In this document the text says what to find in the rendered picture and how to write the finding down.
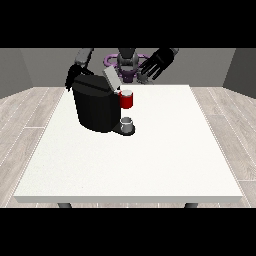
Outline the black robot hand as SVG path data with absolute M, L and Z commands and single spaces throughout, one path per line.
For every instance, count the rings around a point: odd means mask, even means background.
M 171 48 L 159 48 L 150 58 L 140 65 L 141 74 L 146 74 L 153 80 L 157 79 L 160 74 L 171 65 L 175 56 Z
M 86 67 L 81 67 L 78 64 L 73 64 L 69 70 L 68 70 L 68 75 L 66 78 L 66 82 L 65 82 L 65 87 L 67 90 L 70 90 L 72 87 L 72 84 L 74 83 L 74 79 L 81 75 L 93 75 L 93 72 L 88 70 Z

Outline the small grey coffee pod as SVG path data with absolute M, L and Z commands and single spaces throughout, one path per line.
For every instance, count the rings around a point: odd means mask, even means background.
M 137 81 L 141 84 L 148 84 L 148 76 L 146 74 L 142 75 L 141 73 L 137 74 Z

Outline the black coffee machine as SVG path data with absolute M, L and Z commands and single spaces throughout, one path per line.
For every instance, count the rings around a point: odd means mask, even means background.
M 74 79 L 74 95 L 79 122 L 85 128 L 101 133 L 116 132 L 123 136 L 135 133 L 135 126 L 129 133 L 121 131 L 121 110 L 118 88 L 113 91 L 104 76 L 79 75 Z

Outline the pale grey machine lid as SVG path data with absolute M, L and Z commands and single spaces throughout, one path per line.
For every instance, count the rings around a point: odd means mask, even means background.
M 122 82 L 120 81 L 116 70 L 113 66 L 109 66 L 103 70 L 103 75 L 107 79 L 111 89 L 116 91 L 118 87 L 121 86 Z

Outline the red pod holder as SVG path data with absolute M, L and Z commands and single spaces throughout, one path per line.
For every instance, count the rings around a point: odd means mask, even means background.
M 131 90 L 121 90 L 119 98 L 121 108 L 129 109 L 133 106 L 133 92 Z

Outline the small grey cup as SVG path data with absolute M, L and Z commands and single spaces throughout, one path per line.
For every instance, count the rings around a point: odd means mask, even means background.
M 120 119 L 121 131 L 129 133 L 133 129 L 133 121 L 130 117 L 123 117 Z

